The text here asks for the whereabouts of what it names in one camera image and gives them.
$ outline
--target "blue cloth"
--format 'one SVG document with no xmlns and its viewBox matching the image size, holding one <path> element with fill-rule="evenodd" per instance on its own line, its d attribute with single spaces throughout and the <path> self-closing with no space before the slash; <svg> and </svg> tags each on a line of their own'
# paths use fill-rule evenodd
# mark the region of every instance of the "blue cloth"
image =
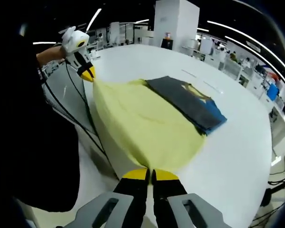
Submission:
<svg viewBox="0 0 285 228">
<path fill-rule="evenodd" d="M 267 96 L 270 98 L 270 100 L 274 101 L 278 92 L 279 92 L 279 89 L 276 87 L 276 85 L 271 84 L 267 91 Z"/>
<path fill-rule="evenodd" d="M 200 133 L 212 133 L 226 122 L 215 102 L 192 85 L 169 76 L 146 80 L 149 88 L 178 109 Z"/>
<path fill-rule="evenodd" d="M 220 112 L 220 110 L 218 109 L 218 107 L 216 106 L 215 102 L 212 99 L 207 100 L 206 103 L 204 103 L 204 105 L 217 119 L 220 120 L 220 123 L 218 125 L 209 129 L 205 129 L 206 135 L 209 135 L 211 132 L 213 132 L 223 123 L 225 123 L 227 121 L 227 118 L 224 115 L 222 115 L 222 113 Z"/>
</svg>

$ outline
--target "white table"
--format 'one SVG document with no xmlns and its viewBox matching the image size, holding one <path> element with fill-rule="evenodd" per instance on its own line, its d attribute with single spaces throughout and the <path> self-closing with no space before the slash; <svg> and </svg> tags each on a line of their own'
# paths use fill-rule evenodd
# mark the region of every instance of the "white table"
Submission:
<svg viewBox="0 0 285 228">
<path fill-rule="evenodd" d="M 233 228 L 247 228 L 255 216 L 270 171 L 272 142 L 268 113 L 248 90 L 230 77 L 189 56 L 163 48 L 127 45 L 99 51 L 96 77 L 128 82 L 171 76 L 192 83 L 216 102 L 227 122 L 207 137 L 186 167 L 175 172 L 188 193 L 196 193 L 223 213 Z M 93 109 L 93 85 L 84 82 Z M 135 168 L 95 119 L 100 138 L 117 175 Z M 156 224 L 152 200 L 146 215 Z"/>
<path fill-rule="evenodd" d="M 273 102 L 274 109 L 278 113 L 277 119 L 272 123 L 272 146 L 277 156 L 285 156 L 285 114 L 276 102 Z"/>
</svg>

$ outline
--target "black cable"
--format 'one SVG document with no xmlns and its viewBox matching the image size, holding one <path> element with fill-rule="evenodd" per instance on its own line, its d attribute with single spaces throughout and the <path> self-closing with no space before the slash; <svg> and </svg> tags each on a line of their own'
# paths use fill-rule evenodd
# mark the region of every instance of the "black cable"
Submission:
<svg viewBox="0 0 285 228">
<path fill-rule="evenodd" d="M 77 86 L 75 85 L 75 83 L 74 83 L 74 81 L 73 81 L 73 79 L 72 79 L 72 77 L 71 77 L 71 75 L 70 75 L 70 72 L 69 72 L 68 67 L 67 67 L 67 62 L 65 62 L 65 65 L 66 65 L 66 71 L 67 71 L 68 77 L 70 78 L 70 80 L 71 80 L 71 82 L 72 82 L 72 84 L 73 84 L 75 90 L 76 90 L 76 91 L 78 92 L 78 94 L 80 95 L 82 101 L 85 103 L 86 109 L 89 110 L 89 105 L 88 105 L 88 103 L 86 102 L 86 100 L 84 99 L 84 97 L 83 97 L 83 96 L 81 95 L 81 93 L 79 92 Z M 94 122 L 93 122 L 92 119 L 90 119 L 90 122 L 91 122 L 92 128 L 93 128 L 93 130 L 94 130 L 96 136 L 97 136 L 98 139 L 99 139 L 100 145 L 101 145 L 101 147 L 103 148 L 103 153 L 105 153 L 105 149 L 104 149 L 103 144 L 102 144 L 101 141 L 100 141 L 99 134 L 98 134 L 98 132 L 97 132 L 97 130 L 96 130 L 96 126 L 95 126 L 95 124 L 94 124 Z"/>
<path fill-rule="evenodd" d="M 76 85 L 75 85 L 75 83 L 74 83 L 74 81 L 73 81 L 73 79 L 72 79 L 72 77 L 71 77 L 71 75 L 70 75 L 70 72 L 69 72 L 69 70 L 68 70 L 68 68 L 67 68 L 67 62 L 65 62 L 65 64 L 66 64 L 66 71 L 67 71 L 68 77 L 70 78 L 70 80 L 71 80 L 73 86 L 75 87 L 75 90 L 79 93 L 81 99 L 83 100 L 83 102 L 85 103 L 85 105 L 88 107 L 89 105 L 87 104 L 86 100 L 84 99 L 84 97 L 81 95 L 81 93 L 80 93 L 79 90 L 77 89 L 77 87 L 76 87 Z"/>
<path fill-rule="evenodd" d="M 257 226 L 261 225 L 263 222 L 265 222 L 265 220 L 269 220 L 270 217 L 271 217 L 274 213 L 276 213 L 283 205 L 284 205 L 284 203 L 283 203 L 281 206 L 277 207 L 276 209 L 272 210 L 271 212 L 266 213 L 266 214 L 264 214 L 263 216 L 254 219 L 253 221 L 258 220 L 258 219 L 261 219 L 261 218 L 265 217 L 266 215 L 269 215 L 266 219 L 262 220 L 261 222 L 257 223 L 256 225 L 254 225 L 254 226 L 252 226 L 252 227 L 249 227 L 249 228 L 257 227 Z"/>
<path fill-rule="evenodd" d="M 255 218 L 253 221 L 256 221 L 256 220 L 258 220 L 258 219 L 261 219 L 261 218 L 265 217 L 266 215 L 269 215 L 270 213 L 274 212 L 274 211 L 277 210 L 277 209 L 279 209 L 279 208 L 273 209 L 272 211 L 270 211 L 270 212 L 268 212 L 268 213 L 266 213 L 266 214 L 264 214 L 264 215 L 262 215 L 262 216 L 260 216 L 260 217 L 258 217 L 258 218 Z"/>
<path fill-rule="evenodd" d="M 282 182 L 278 182 L 278 183 L 270 183 L 270 182 L 268 182 L 268 184 L 270 184 L 271 186 L 275 186 L 275 185 L 279 185 L 279 184 L 282 184 L 282 183 L 285 183 L 285 181 L 282 181 Z"/>
<path fill-rule="evenodd" d="M 271 192 L 271 194 L 274 194 L 274 193 L 276 193 L 276 192 L 282 190 L 283 188 L 285 188 L 285 182 L 283 182 L 282 184 L 280 184 L 280 185 L 278 185 L 278 186 L 272 188 L 272 189 L 270 190 L 270 192 Z"/>
<path fill-rule="evenodd" d="M 284 173 L 285 171 L 283 172 L 276 172 L 276 173 L 271 173 L 270 175 L 276 175 L 276 174 L 281 174 L 281 173 Z"/>
<path fill-rule="evenodd" d="M 263 225 L 263 227 L 262 227 L 262 228 L 265 228 L 265 227 L 266 227 L 267 223 L 268 223 L 268 222 L 269 222 L 269 220 L 270 220 L 270 217 L 271 217 L 271 216 L 273 216 L 273 214 L 272 214 L 272 215 L 270 215 L 270 216 L 268 217 L 267 221 L 265 222 L 265 224 Z"/>
<path fill-rule="evenodd" d="M 281 182 L 283 182 L 283 181 L 285 181 L 285 178 L 282 179 L 282 180 L 278 180 L 278 181 L 268 181 L 268 182 L 270 182 L 270 183 L 281 183 Z"/>
<path fill-rule="evenodd" d="M 42 75 L 42 77 L 44 78 L 45 82 L 44 84 L 46 85 L 47 89 L 49 90 L 49 92 L 51 93 L 52 97 L 55 99 L 55 101 L 60 105 L 60 107 L 66 112 L 66 114 L 68 114 L 71 119 L 78 124 L 82 130 L 84 130 L 84 132 L 88 135 L 88 137 L 92 140 L 92 142 L 96 145 L 96 147 L 106 156 L 107 160 L 109 160 L 108 156 L 105 154 L 105 152 L 99 147 L 99 145 L 95 142 L 95 140 L 92 138 L 92 136 L 88 133 L 88 131 L 86 130 L 86 128 L 60 103 L 60 101 L 58 100 L 58 98 L 54 95 L 53 91 L 51 90 L 51 88 L 49 87 L 47 81 L 46 81 L 46 77 L 44 76 L 44 73 L 41 69 L 40 64 L 38 63 L 38 68 L 39 71 Z"/>
</svg>

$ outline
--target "gray gripper base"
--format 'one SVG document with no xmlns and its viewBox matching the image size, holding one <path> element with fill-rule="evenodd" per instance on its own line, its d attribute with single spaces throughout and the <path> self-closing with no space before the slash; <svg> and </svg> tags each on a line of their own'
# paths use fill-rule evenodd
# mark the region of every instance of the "gray gripper base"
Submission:
<svg viewBox="0 0 285 228">
<path fill-rule="evenodd" d="M 179 228 L 231 228 L 224 223 L 219 210 L 194 193 L 167 199 Z"/>
<path fill-rule="evenodd" d="M 85 204 L 65 228 L 121 228 L 133 196 L 106 192 Z"/>
</svg>

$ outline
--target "person's hand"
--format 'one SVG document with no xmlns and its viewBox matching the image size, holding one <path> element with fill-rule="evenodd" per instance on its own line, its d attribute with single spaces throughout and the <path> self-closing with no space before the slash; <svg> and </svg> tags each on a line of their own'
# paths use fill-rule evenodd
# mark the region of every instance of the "person's hand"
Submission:
<svg viewBox="0 0 285 228">
<path fill-rule="evenodd" d="M 63 34 L 63 36 L 62 36 L 62 45 L 63 46 L 66 45 L 70 41 L 72 33 L 75 31 L 75 29 L 76 29 L 76 26 L 72 26 L 72 27 L 68 28 L 66 30 L 66 32 Z"/>
<path fill-rule="evenodd" d="M 52 60 L 60 60 L 66 57 L 62 46 L 51 47 L 36 55 L 40 65 L 45 65 Z"/>
</svg>

